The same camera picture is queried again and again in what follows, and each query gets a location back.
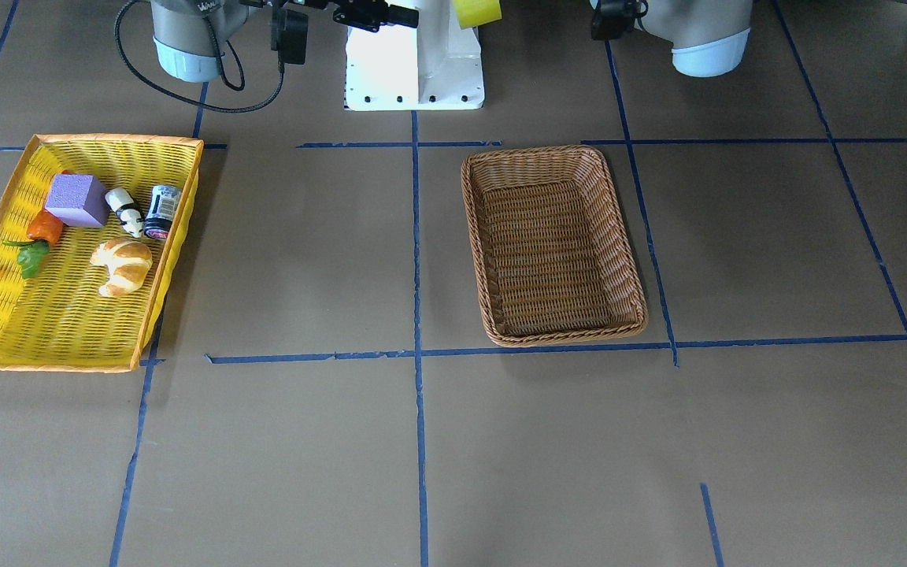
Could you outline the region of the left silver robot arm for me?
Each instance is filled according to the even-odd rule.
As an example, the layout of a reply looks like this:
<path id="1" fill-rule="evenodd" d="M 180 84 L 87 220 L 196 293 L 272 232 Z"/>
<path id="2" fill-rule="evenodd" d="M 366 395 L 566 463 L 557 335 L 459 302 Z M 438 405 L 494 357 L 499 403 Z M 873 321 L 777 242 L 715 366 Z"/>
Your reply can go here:
<path id="1" fill-rule="evenodd" d="M 670 44 L 671 64 L 677 72 L 694 78 L 713 78 L 734 71 L 741 64 L 751 35 L 753 5 L 770 2 L 773 12 L 778 11 L 779 1 L 587 1 L 593 10 L 591 38 L 605 43 L 605 49 L 613 54 L 616 67 L 620 69 L 622 55 L 644 64 L 650 54 L 650 40 L 636 40 L 622 48 L 622 38 L 637 32 L 637 35 L 655 37 L 655 46 Z M 799 1 L 813 4 L 814 15 L 821 12 L 822 21 L 834 20 L 835 12 L 845 23 L 850 12 L 860 15 L 860 8 L 871 8 L 874 4 L 891 3 L 907 5 L 907 1 L 842 1 L 849 10 L 831 9 L 839 1 Z M 889 8 L 888 15 L 907 14 L 907 8 Z M 907 16 L 903 26 L 892 24 L 887 33 L 891 42 L 902 44 L 898 37 L 906 37 Z"/>

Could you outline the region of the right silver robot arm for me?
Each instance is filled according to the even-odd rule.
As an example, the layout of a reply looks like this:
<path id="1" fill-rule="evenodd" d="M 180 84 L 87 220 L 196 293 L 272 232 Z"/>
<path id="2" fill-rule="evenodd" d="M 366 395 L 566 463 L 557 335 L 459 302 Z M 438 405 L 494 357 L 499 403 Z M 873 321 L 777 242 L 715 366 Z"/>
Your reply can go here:
<path id="1" fill-rule="evenodd" d="M 309 16 L 294 7 L 327 9 L 328 1 L 152 1 L 154 44 L 166 74 L 204 83 L 224 74 L 230 38 L 257 11 L 270 8 L 270 48 L 282 65 L 306 60 Z"/>

